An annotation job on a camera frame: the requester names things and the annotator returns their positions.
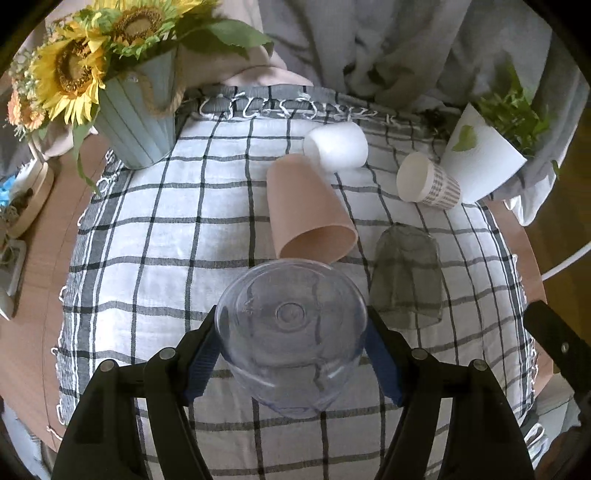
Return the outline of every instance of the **artificial flower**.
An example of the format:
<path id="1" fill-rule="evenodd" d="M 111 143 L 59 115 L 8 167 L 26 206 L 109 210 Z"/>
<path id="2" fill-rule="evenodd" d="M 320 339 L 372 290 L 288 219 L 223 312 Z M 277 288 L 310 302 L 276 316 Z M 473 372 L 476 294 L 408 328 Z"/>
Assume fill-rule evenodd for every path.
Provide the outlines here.
<path id="1" fill-rule="evenodd" d="M 21 99 L 16 89 L 12 90 L 8 101 L 8 122 L 15 126 L 21 123 Z"/>
<path id="2" fill-rule="evenodd" d="M 92 104 L 99 103 L 99 88 L 105 88 L 105 51 L 99 32 L 77 22 L 59 32 L 63 39 L 40 47 L 31 66 L 37 100 L 50 120 L 64 112 L 66 123 L 76 120 L 80 125 L 92 119 Z"/>
<path id="3" fill-rule="evenodd" d="M 103 32 L 111 32 L 115 53 L 138 59 L 143 51 L 168 39 L 185 13 L 195 9 L 210 16 L 215 5 L 217 0 L 95 0 L 91 25 L 100 24 Z"/>
<path id="4" fill-rule="evenodd" d="M 22 124 L 29 131 L 37 130 L 45 120 L 45 114 L 32 105 L 28 104 L 22 110 Z"/>

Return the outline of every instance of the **checkered cloth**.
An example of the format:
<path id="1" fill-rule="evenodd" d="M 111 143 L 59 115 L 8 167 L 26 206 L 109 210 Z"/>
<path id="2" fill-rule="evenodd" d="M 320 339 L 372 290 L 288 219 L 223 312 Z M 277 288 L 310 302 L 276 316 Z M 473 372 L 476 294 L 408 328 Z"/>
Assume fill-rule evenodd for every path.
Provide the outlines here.
<path id="1" fill-rule="evenodd" d="M 59 340 L 66 420 L 102 360 L 136 364 L 176 345 L 230 282 L 275 258 L 267 168 L 277 157 L 302 152 L 311 129 L 347 119 L 363 128 L 370 150 L 364 168 L 328 176 L 359 232 L 357 246 L 335 268 L 367 299 L 381 233 L 394 222 L 429 232 L 443 266 L 443 320 L 403 335 L 441 361 L 486 360 L 515 415 L 524 415 L 533 400 L 534 348 L 522 325 L 515 261 L 490 211 L 462 205 L 443 212 L 397 196 L 402 159 L 421 151 L 437 160 L 445 146 L 418 118 L 295 86 L 200 90 L 183 112 L 169 160 L 130 171 L 108 155 L 103 198 L 92 199 L 82 220 Z M 450 406 L 443 402 L 428 475 L 443 458 Z M 148 466 L 153 478 L 162 478 L 142 400 L 137 413 Z M 259 405 L 221 358 L 205 395 L 188 410 L 212 475 L 244 480 L 373 478 L 400 415 L 366 357 L 317 418 L 286 419 Z"/>

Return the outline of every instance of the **blue gripper pad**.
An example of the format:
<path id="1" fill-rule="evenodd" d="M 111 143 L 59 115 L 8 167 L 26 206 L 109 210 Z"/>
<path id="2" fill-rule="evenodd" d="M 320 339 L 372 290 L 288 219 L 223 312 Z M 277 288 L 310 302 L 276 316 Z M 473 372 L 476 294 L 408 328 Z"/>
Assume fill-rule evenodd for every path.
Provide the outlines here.
<path id="1" fill-rule="evenodd" d="M 205 392 L 205 387 L 212 376 L 213 367 L 216 365 L 221 348 L 222 344 L 216 329 L 212 327 L 189 367 L 187 388 L 184 391 L 184 397 L 189 404 L 195 398 L 201 397 Z"/>
<path id="2" fill-rule="evenodd" d="M 399 369 L 371 320 L 368 321 L 365 335 L 365 351 L 369 356 L 375 376 L 378 377 L 379 386 L 386 397 L 390 398 L 397 407 L 401 407 L 405 395 L 402 390 Z"/>

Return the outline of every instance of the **beige cup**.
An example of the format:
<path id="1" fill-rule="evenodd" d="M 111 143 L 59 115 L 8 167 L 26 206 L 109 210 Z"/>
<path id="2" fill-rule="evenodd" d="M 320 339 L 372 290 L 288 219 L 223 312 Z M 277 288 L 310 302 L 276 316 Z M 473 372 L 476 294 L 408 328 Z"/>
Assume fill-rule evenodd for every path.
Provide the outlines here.
<path id="1" fill-rule="evenodd" d="M 458 182 L 426 155 L 413 152 L 408 155 L 396 176 L 398 195 L 405 202 L 424 203 L 449 210 L 460 203 Z"/>
<path id="2" fill-rule="evenodd" d="M 267 199 L 277 258 L 330 264 L 357 243 L 357 230 L 335 191 L 303 155 L 273 162 Z"/>

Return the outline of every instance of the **gray fabric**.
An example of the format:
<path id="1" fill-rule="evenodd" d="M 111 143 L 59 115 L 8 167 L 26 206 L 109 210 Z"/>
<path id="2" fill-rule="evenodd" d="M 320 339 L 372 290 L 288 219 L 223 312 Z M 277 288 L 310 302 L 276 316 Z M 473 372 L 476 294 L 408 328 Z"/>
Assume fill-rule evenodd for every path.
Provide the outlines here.
<path id="1" fill-rule="evenodd" d="M 401 222 L 428 232 L 440 249 L 443 316 L 402 334 L 444 362 L 485 359 L 515 416 L 527 412 L 533 338 L 523 327 L 515 259 L 490 211 L 472 204 L 444 212 L 398 197 L 401 159 L 419 150 L 437 160 L 444 148 L 415 115 L 285 85 L 210 87 L 181 110 L 187 121 L 171 158 L 130 171 L 109 154 L 103 198 L 93 197 L 81 221 L 57 354 L 66 420 L 103 359 L 136 364 L 176 345 L 234 279 L 275 257 L 268 167 L 301 153 L 311 129 L 348 118 L 363 128 L 369 158 L 362 168 L 326 176 L 359 232 L 335 268 L 367 299 L 383 231 Z M 428 474 L 441 465 L 450 413 L 444 401 Z M 138 401 L 137 415 L 152 478 L 161 479 L 145 401 Z M 358 480 L 377 472 L 401 410 L 381 393 L 366 356 L 335 403 L 304 420 L 279 417 L 252 400 L 220 359 L 188 416 L 216 478 Z"/>
<path id="2" fill-rule="evenodd" d="M 423 110 L 441 101 L 462 107 L 502 87 L 511 59 L 536 105 L 548 106 L 551 131 L 535 159 L 493 195 L 525 193 L 524 216 L 535 215 L 551 184 L 535 196 L 527 189 L 554 178 L 550 162 L 561 162 L 589 87 L 522 0 L 259 0 L 259 6 L 264 30 L 290 70 L 393 108 Z"/>

